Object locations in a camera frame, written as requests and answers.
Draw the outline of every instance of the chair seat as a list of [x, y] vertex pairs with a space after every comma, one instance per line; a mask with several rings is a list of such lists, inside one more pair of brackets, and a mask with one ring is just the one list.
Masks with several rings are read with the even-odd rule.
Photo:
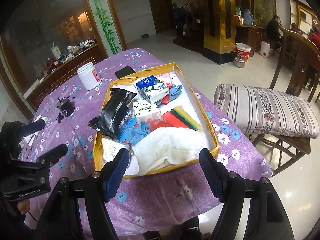
[[213, 102], [246, 134], [319, 135], [319, 121], [310, 103], [283, 92], [219, 84]]

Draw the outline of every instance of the glossy white floor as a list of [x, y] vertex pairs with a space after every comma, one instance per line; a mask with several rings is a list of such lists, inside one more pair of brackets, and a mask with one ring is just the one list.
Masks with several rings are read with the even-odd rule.
[[[207, 98], [213, 100], [219, 83], [263, 86], [268, 88], [274, 75], [278, 56], [264, 58], [258, 53], [249, 59], [243, 69], [232, 63], [217, 65], [201, 54], [189, 51], [173, 44], [174, 33], [162, 33], [128, 44], [129, 48], [143, 48], [164, 63], [176, 62], [188, 81], [198, 88]], [[290, 73], [282, 69], [275, 89], [285, 91], [290, 80]], [[320, 102], [315, 103], [315, 93], [311, 102], [320, 117]], [[300, 97], [307, 99], [309, 91], [303, 90]], [[276, 168], [279, 151], [270, 151], [263, 143], [257, 146], [272, 168]], [[294, 165], [271, 178], [289, 217], [294, 237], [303, 239], [320, 217], [320, 138], [311, 140], [311, 154], [303, 156]], [[284, 154], [282, 163], [289, 158]], [[245, 201], [243, 214], [236, 239], [243, 239], [248, 219], [250, 201]], [[219, 217], [222, 204], [199, 216], [202, 233], [212, 232]]]

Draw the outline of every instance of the floral tablecloth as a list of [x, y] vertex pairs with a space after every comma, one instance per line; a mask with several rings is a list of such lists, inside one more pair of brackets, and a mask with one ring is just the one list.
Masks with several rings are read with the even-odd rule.
[[[36, 138], [28, 158], [26, 159], [24, 149], [20, 159], [34, 162], [46, 151], [65, 143], [68, 153], [50, 168], [51, 188], [53, 189], [63, 176], [75, 180], [92, 173], [95, 132], [86, 124], [100, 114], [108, 85], [116, 79], [115, 71], [127, 65], [139, 71], [162, 64], [147, 51], [135, 48], [120, 52], [95, 65], [102, 83], [94, 90], [87, 91], [78, 76], [66, 81], [42, 101], [36, 117], [41, 114], [49, 120]], [[197, 89], [195, 92], [218, 135], [220, 153], [217, 161], [222, 162], [229, 171], [236, 171], [246, 179], [270, 177], [272, 172], [266, 160], [246, 136], [201, 92]], [[75, 97], [71, 100], [76, 107], [74, 113], [64, 118], [61, 123], [56, 120], [59, 114], [56, 109], [57, 96]], [[49, 196], [50, 193], [47, 193], [30, 199], [30, 212], [36, 219], [40, 217]], [[193, 164], [167, 173], [124, 179], [116, 197], [111, 199], [106, 207], [119, 238], [134, 240], [143, 239], [143, 232], [182, 224], [219, 203], [219, 200], [213, 197], [200, 165]], [[80, 199], [79, 207], [84, 234], [90, 238], [92, 236], [83, 199]], [[26, 214], [25, 223], [31, 228], [36, 227], [36, 222], [29, 214]]]

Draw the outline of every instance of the golden pillar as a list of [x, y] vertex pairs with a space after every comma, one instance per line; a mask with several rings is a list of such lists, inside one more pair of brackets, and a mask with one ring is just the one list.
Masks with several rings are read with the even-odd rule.
[[236, 56], [235, 0], [200, 0], [204, 18], [203, 56], [217, 64], [232, 62]]

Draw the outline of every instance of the metal screw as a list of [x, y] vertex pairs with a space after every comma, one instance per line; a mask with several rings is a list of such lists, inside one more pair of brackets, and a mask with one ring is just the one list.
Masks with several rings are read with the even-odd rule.
[[65, 184], [68, 182], [68, 178], [67, 177], [63, 177], [60, 179], [60, 183]]
[[229, 176], [232, 177], [232, 178], [235, 178], [237, 176], [237, 174], [234, 171], [230, 171], [229, 172]]
[[268, 184], [268, 183], [269, 183], [269, 179], [266, 178], [266, 177], [263, 177], [263, 178], [261, 179], [261, 181], [262, 181], [264, 184]]
[[100, 172], [99, 171], [95, 171], [94, 173], [92, 173], [92, 177], [94, 177], [94, 178], [100, 177]]

